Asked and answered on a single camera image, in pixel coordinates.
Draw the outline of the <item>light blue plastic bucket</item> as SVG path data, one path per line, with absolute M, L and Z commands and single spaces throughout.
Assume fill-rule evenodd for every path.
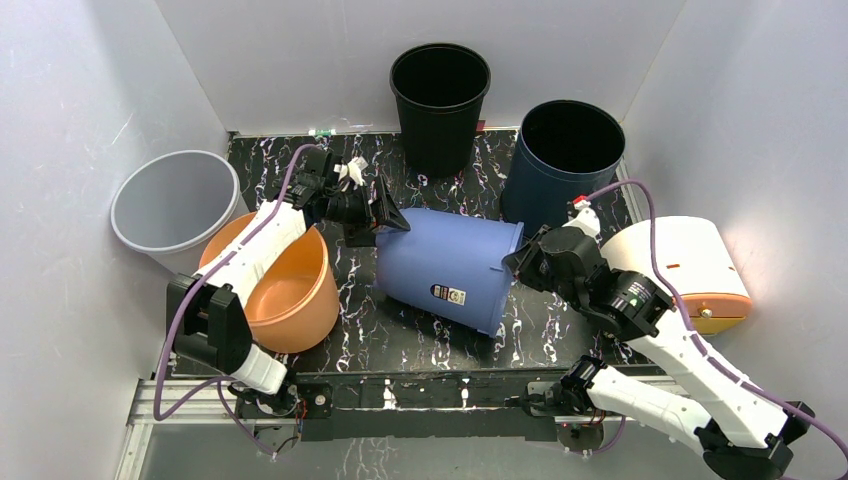
M 376 236 L 375 286 L 494 338 L 513 281 L 504 258 L 519 248 L 524 224 L 425 208 L 401 213 L 408 231 L 387 229 Z

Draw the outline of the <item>dark navy plastic bucket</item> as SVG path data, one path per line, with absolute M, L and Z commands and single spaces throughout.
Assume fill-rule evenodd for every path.
M 577 100 L 553 100 L 531 109 L 517 133 L 500 196 L 508 223 L 525 238 L 567 221 L 567 204 L 608 185 L 623 157 L 622 126 L 603 109 Z

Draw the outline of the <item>black ribbed plastic bucket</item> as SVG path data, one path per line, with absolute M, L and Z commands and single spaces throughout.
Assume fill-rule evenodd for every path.
M 458 44 L 424 44 L 393 62 L 389 80 L 408 167 L 434 179 L 463 171 L 491 85 L 484 58 Z

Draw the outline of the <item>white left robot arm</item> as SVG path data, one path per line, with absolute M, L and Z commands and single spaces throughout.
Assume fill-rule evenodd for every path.
M 287 369 L 271 355 L 258 323 L 249 321 L 248 302 L 273 265 L 321 221 L 341 225 L 349 247 L 370 248 L 379 231 L 410 228 L 382 178 L 368 187 L 335 173 L 297 175 L 219 254 L 170 281 L 162 356 L 175 352 L 215 369 L 260 395 L 275 416 L 293 412 L 299 391 L 285 380 Z

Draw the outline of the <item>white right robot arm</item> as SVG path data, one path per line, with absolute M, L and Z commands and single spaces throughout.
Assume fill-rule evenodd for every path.
M 609 266 L 595 240 L 576 226 L 542 227 L 504 258 L 522 284 L 557 294 L 590 324 L 650 358 L 685 391 L 671 394 L 582 356 L 547 388 L 528 386 L 513 403 L 539 416 L 612 411 L 681 442 L 723 479 L 779 479 L 812 412 L 745 388 L 705 340 L 689 331 L 671 296 L 650 277 Z

